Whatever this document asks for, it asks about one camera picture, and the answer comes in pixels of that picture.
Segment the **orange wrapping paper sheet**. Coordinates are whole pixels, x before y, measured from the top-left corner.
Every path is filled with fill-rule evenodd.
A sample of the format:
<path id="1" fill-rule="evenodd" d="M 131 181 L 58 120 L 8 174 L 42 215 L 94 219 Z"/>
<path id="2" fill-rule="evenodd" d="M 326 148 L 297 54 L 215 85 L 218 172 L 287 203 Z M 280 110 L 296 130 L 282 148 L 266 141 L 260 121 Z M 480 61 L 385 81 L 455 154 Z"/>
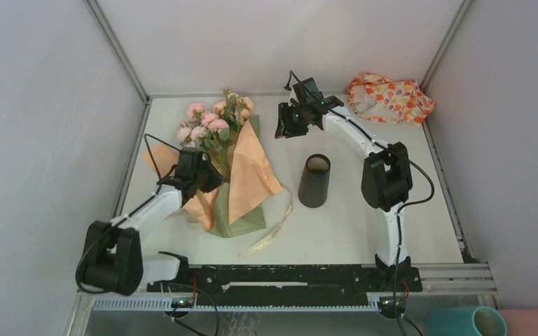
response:
<path id="1" fill-rule="evenodd" d="M 283 191 L 260 144 L 255 122 L 252 118 L 241 124 L 240 133 L 226 139 L 236 140 L 226 148 L 228 164 L 220 167 L 229 177 L 210 191 L 197 189 L 179 202 L 213 235 L 228 238 L 265 229 L 262 203 Z"/>

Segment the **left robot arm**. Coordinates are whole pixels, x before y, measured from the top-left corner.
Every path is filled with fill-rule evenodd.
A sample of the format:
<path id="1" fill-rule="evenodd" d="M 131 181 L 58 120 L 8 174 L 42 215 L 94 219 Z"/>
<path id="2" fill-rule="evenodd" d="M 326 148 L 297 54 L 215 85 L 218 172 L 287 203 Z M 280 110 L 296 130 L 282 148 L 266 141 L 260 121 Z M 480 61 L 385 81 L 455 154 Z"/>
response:
<path id="1" fill-rule="evenodd" d="M 146 201 L 130 213 L 89 225 L 75 273 L 79 289 L 129 296 L 142 285 L 164 281 L 175 292 L 186 290 L 191 273 L 181 267 L 185 258 L 164 251 L 144 255 L 142 242 L 198 192 L 211 192 L 222 183 L 208 154 L 199 148 L 181 149 L 178 162 Z"/>

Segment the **pink flower bouquet green wrap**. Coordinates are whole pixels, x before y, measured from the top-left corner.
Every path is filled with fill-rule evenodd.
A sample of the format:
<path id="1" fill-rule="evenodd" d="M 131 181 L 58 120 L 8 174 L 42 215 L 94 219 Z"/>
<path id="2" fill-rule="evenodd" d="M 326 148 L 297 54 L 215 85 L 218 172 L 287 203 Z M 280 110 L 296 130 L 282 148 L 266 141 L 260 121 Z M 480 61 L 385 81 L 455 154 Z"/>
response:
<path id="1" fill-rule="evenodd" d="M 211 109 L 202 103 L 193 103 L 187 108 L 187 120 L 180 124 L 177 140 L 184 147 L 203 149 L 219 166 L 222 175 L 229 179 L 228 149 L 235 144 L 253 111 L 254 103 L 248 96 L 225 89 L 223 99 Z"/>

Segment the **cream printed ribbon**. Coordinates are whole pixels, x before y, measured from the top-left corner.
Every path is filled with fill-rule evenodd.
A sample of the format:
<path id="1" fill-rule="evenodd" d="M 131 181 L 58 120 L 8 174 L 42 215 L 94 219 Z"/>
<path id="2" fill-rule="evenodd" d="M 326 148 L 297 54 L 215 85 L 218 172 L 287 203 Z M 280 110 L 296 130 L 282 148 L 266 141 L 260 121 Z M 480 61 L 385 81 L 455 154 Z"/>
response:
<path id="1" fill-rule="evenodd" d="M 291 213 L 294 210 L 294 203 L 293 203 L 293 197 L 292 193 L 289 188 L 287 188 L 285 185 L 281 185 L 282 189 L 287 194 L 287 201 L 288 201 L 288 207 L 285 211 L 282 219 L 276 224 L 276 226 L 262 239 L 257 241 L 255 244 L 251 245 L 249 248 L 244 250 L 243 252 L 238 254 L 239 258 L 249 258 L 258 252 L 260 252 L 262 249 L 269 246 L 272 241 L 276 238 L 276 236 L 280 233 L 282 228 L 284 227 L 285 222 L 290 217 Z"/>

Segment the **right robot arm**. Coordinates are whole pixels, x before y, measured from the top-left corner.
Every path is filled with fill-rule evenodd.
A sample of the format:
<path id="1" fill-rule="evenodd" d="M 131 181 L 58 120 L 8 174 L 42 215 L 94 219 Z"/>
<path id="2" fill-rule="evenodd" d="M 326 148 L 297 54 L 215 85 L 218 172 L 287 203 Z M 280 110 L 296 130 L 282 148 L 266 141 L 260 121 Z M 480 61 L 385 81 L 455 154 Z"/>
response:
<path id="1" fill-rule="evenodd" d="M 380 235 L 377 282 L 383 290 L 395 291 L 411 267 L 402 213 L 413 188 L 406 147 L 400 142 L 380 143 L 339 98 L 324 96 L 313 78 L 301 81 L 291 76 L 284 88 L 290 96 L 278 107 L 276 138 L 303 136 L 314 125 L 337 136 L 363 160 L 360 189 L 375 210 Z"/>

